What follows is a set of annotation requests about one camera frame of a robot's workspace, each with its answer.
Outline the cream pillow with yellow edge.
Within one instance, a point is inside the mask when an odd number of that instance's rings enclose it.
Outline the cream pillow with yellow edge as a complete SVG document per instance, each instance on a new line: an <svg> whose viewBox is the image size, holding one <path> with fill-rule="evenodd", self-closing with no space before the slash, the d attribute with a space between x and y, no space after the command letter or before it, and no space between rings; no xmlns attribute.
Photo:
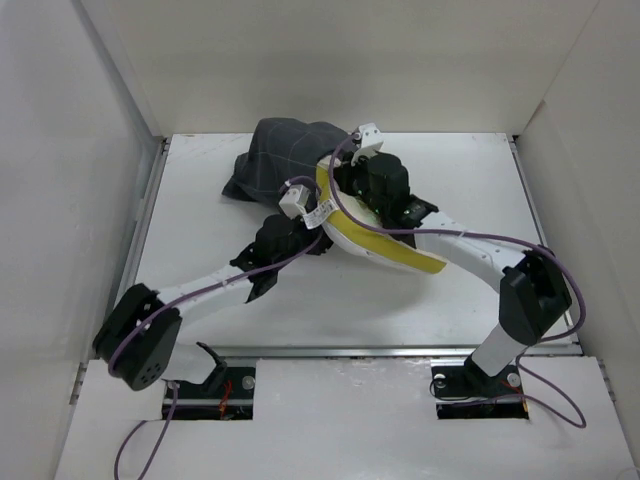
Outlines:
<svg viewBox="0 0 640 480"><path fill-rule="evenodd" d="M330 156L327 155L318 162L315 180L322 189L320 200L330 200L336 206L336 200L329 187L329 160ZM429 252L409 246L389 235L363 228L349 219L337 206L326 216L322 227L333 243L346 253L384 267L438 274L447 265L442 258Z"/></svg>

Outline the dark grey checked pillowcase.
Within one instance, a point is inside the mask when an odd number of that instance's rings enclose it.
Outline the dark grey checked pillowcase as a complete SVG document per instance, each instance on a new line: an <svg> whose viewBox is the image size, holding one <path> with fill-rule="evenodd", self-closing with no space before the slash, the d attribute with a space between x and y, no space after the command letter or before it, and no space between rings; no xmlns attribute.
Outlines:
<svg viewBox="0 0 640 480"><path fill-rule="evenodd" d="M248 151L236 158L222 195L275 207L286 180L313 178L316 164L347 136L346 131L327 122L263 118L254 129Z"/></svg>

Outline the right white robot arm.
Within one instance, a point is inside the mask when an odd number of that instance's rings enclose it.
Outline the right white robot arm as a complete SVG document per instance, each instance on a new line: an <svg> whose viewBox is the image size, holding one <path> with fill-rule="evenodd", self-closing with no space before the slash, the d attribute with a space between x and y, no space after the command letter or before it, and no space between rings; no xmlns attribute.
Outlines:
<svg viewBox="0 0 640 480"><path fill-rule="evenodd" d="M319 162L316 179L323 199L336 207L325 232L347 251L430 274L452 263L498 294L496 326L462 366L444 373L465 395L495 395L511 362L542 341L569 310L564 271L548 249L463 230L436 205L412 194L398 157L334 153Z"/></svg>

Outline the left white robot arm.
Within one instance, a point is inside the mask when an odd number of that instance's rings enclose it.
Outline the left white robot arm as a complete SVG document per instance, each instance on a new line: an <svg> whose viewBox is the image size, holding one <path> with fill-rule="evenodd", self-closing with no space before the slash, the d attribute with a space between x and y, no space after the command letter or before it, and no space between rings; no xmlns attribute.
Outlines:
<svg viewBox="0 0 640 480"><path fill-rule="evenodd" d="M285 266L303 255L321 255L331 245L322 228L271 215L254 241L219 270L164 289L144 283L127 289L93 340L95 354L133 391L162 380L187 382L198 394L213 396L223 387L227 364L204 342L179 343L181 329L259 299Z"/></svg>

